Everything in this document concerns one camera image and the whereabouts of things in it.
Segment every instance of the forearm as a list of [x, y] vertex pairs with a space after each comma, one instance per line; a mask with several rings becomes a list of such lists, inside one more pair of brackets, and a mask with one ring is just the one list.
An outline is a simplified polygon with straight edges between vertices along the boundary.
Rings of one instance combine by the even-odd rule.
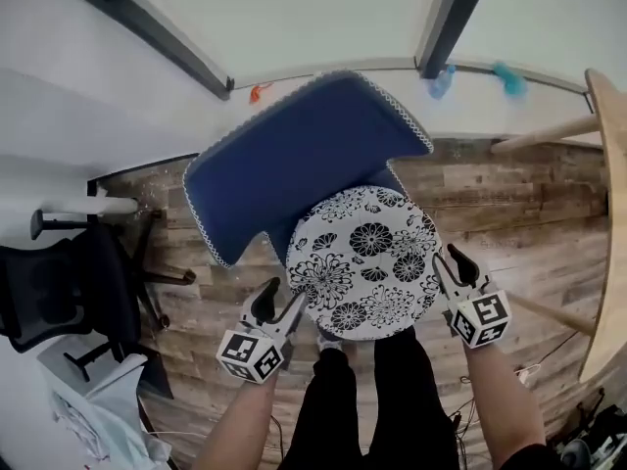
[[244, 383], [212, 432], [193, 470], [256, 470], [269, 428], [277, 373], [262, 385]]
[[500, 468], [523, 447], [545, 443], [542, 414], [496, 345], [464, 348], [481, 428], [494, 466]]

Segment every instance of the shoe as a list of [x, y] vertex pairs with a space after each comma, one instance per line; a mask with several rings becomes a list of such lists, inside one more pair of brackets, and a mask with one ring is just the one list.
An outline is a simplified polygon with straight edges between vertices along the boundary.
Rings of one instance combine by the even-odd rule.
[[337, 336], [333, 336], [331, 333], [323, 331], [319, 327], [317, 328], [318, 336], [317, 336], [317, 349], [319, 352], [327, 349], [335, 349], [342, 351], [342, 343], [344, 341]]

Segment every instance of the black office chair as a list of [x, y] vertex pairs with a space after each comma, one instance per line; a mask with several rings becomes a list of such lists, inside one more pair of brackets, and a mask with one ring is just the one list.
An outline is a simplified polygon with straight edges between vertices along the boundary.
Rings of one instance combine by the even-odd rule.
[[82, 357], [66, 354], [89, 381], [88, 363], [108, 350], [122, 361], [127, 350], [136, 349], [141, 334], [138, 299], [152, 327], [167, 328], [169, 319], [157, 312], [145, 283], [189, 285], [196, 276], [191, 270], [175, 278], [143, 269], [150, 231], [159, 217], [159, 211], [150, 214], [131, 258], [111, 225], [46, 221], [37, 211], [31, 222], [34, 233], [60, 229], [60, 223], [64, 229], [86, 229], [47, 249], [0, 247], [0, 334], [8, 336], [19, 353], [63, 334], [94, 330], [107, 336], [108, 343]]

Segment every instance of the black and white floral pattern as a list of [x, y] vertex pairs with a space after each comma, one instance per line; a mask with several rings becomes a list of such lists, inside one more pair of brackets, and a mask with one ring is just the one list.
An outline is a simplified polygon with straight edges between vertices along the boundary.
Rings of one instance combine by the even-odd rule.
[[424, 256], [434, 251], [437, 243], [435, 235], [424, 228], [401, 230], [392, 235], [390, 254], [395, 258], [407, 255]]
[[381, 223], [366, 223], [351, 233], [349, 244], [360, 256], [376, 256], [392, 244], [390, 228]]
[[372, 206], [371, 204], [366, 204], [363, 208], [368, 212], [372, 212], [373, 214], [381, 212], [381, 208], [379, 206]]
[[344, 303], [331, 314], [333, 326], [340, 331], [352, 331], [365, 321], [365, 308], [358, 303]]
[[435, 274], [427, 275], [426, 278], [420, 282], [420, 287], [425, 294], [433, 296], [440, 294], [440, 281]]
[[381, 329], [394, 322], [400, 322], [410, 315], [415, 295], [398, 287], [385, 287], [379, 284], [370, 296], [362, 298], [366, 318], [372, 325]]
[[433, 224], [433, 221], [427, 214], [422, 217], [422, 227], [428, 232], [433, 233], [433, 235], [438, 234], [437, 230], [435, 229], [435, 224]]
[[412, 282], [424, 271], [424, 259], [418, 255], [407, 255], [394, 263], [394, 276], [402, 282]]
[[389, 208], [400, 208], [408, 202], [408, 199], [401, 195], [399, 192], [386, 190], [385, 188], [379, 188], [376, 191], [376, 198], [381, 204]]
[[322, 249], [329, 249], [333, 244], [333, 241], [337, 238], [335, 233], [324, 233], [317, 237], [312, 244], [314, 251], [321, 251]]
[[312, 254], [310, 260], [301, 261], [289, 268], [290, 281], [297, 290], [314, 291], [315, 299], [310, 299], [308, 307], [320, 304], [333, 309], [353, 287], [350, 265], [342, 261], [342, 255], [328, 254], [324, 258]]
[[421, 296], [420, 298], [418, 298], [418, 300], [416, 301], [416, 305], [413, 306], [413, 313], [411, 314], [411, 319], [417, 320], [422, 315], [424, 315], [427, 312], [427, 310], [431, 308], [431, 305], [433, 305], [434, 301], [435, 301], [435, 295], [433, 294], [425, 294], [424, 296]]
[[366, 268], [362, 270], [362, 277], [370, 282], [380, 282], [381, 280], [388, 278], [388, 274], [378, 266], [375, 266], [374, 268]]
[[352, 188], [333, 195], [330, 199], [320, 202], [312, 209], [313, 214], [319, 215], [325, 221], [332, 223], [334, 219], [342, 219], [353, 214], [363, 203], [364, 191], [360, 188]]
[[306, 238], [302, 238], [301, 240], [299, 240], [296, 243], [296, 250], [297, 251], [301, 251], [305, 246], [307, 245], [307, 239]]
[[344, 339], [392, 336], [439, 294], [432, 260], [442, 243], [433, 221], [395, 190], [361, 186], [315, 206], [299, 221], [287, 256], [306, 313]]

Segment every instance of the table leg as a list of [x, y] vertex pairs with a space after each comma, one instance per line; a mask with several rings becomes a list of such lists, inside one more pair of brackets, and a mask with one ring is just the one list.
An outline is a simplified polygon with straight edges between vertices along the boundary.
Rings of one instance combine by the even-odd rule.
[[549, 143], [558, 139], [570, 136], [578, 136], [579, 134], [588, 134], [599, 130], [599, 121], [597, 116], [586, 115], [576, 120], [563, 123], [556, 127], [539, 130], [525, 134], [523, 136], [512, 137], [505, 141], [501, 141], [491, 148], [492, 153], [503, 153], [525, 146], [537, 145], [539, 143]]

